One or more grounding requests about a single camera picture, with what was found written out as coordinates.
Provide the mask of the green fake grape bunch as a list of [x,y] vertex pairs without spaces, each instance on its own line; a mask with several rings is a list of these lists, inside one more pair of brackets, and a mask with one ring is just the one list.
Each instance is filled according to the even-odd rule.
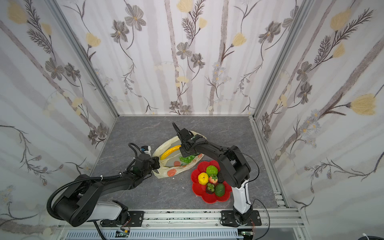
[[192,162],[197,156],[196,155],[190,155],[188,157],[179,157],[180,159],[180,162],[182,162],[183,164],[189,164],[190,162]]

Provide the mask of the yellow fake banana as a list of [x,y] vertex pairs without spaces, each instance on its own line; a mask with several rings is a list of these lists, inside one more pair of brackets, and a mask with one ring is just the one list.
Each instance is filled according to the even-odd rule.
[[178,151],[180,149],[181,145],[174,146],[168,150],[166,150],[160,157],[161,160],[165,160],[169,155],[172,153]]

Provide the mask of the pale yellow plastic bag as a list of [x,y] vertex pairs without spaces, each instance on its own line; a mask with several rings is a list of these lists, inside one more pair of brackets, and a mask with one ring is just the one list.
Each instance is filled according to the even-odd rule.
[[[160,145],[155,152],[152,154],[153,157],[161,157],[161,155],[168,149],[181,145],[181,141],[177,136],[167,140],[162,145]],[[160,168],[157,170],[153,170],[154,175],[158,178],[168,178],[173,177],[177,174],[185,172],[192,167],[194,167],[203,157],[204,154],[195,154],[197,157],[190,162],[189,164],[183,164],[180,162],[179,157],[182,157],[180,150],[169,155],[165,160],[159,160]]]

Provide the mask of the bright green fake fruit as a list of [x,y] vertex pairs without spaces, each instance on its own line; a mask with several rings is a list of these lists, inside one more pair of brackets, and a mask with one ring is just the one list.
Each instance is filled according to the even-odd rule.
[[219,170],[217,167],[210,165],[206,168],[206,174],[210,176],[216,176],[219,173]]

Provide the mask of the yellow fake lemon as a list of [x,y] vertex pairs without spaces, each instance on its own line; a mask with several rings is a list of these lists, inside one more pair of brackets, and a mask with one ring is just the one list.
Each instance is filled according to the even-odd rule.
[[200,173],[198,176],[198,182],[202,186],[207,185],[209,183],[209,175],[207,173]]

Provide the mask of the fake red strawberry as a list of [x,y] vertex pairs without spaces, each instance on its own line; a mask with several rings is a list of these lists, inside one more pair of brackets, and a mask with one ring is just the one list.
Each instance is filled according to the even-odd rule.
[[209,183],[213,184],[213,185],[217,185],[218,184],[218,177],[217,175],[211,175],[209,176]]

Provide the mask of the red flower-shaped plastic bowl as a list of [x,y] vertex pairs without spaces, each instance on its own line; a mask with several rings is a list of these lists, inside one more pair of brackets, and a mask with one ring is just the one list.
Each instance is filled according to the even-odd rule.
[[205,170],[209,166],[215,166],[218,171],[220,172],[219,163],[217,161],[210,161],[210,162],[201,162],[198,164],[198,167],[191,173],[191,180],[193,181],[192,190],[195,193],[195,195],[200,196],[204,202],[208,204],[213,204],[215,202],[226,202],[229,200],[232,188],[224,181],[223,184],[225,186],[225,192],[224,195],[221,197],[216,196],[215,193],[208,194],[206,192],[206,186],[203,186],[198,181],[199,174],[205,172]]

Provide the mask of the dark green fake fruit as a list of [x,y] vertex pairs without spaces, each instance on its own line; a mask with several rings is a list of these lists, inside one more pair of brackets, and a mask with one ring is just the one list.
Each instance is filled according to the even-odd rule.
[[220,198],[220,197],[223,197],[225,193],[226,193],[225,185],[222,183],[217,184],[215,187],[215,195]]

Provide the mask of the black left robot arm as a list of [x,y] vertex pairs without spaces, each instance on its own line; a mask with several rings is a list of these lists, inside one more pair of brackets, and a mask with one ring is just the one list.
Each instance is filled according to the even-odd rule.
[[133,143],[129,147],[134,151],[134,160],[126,170],[114,176],[90,177],[80,175],[74,181],[55,190],[47,200],[48,214],[73,227],[95,220],[117,220],[124,206],[117,202],[103,204],[100,197],[132,190],[160,168],[159,157],[150,154],[148,146],[139,148]]

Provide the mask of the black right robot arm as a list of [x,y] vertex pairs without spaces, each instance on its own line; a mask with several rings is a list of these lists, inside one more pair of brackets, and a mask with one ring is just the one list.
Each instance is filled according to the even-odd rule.
[[251,220],[253,204],[250,200],[248,184],[251,167],[244,154],[237,146],[223,147],[213,144],[201,135],[195,135],[187,129],[179,129],[176,123],[172,123],[179,140],[180,151],[183,157],[199,153],[208,156],[218,162],[224,177],[224,181],[232,187],[234,195],[234,222],[238,226],[244,226]]

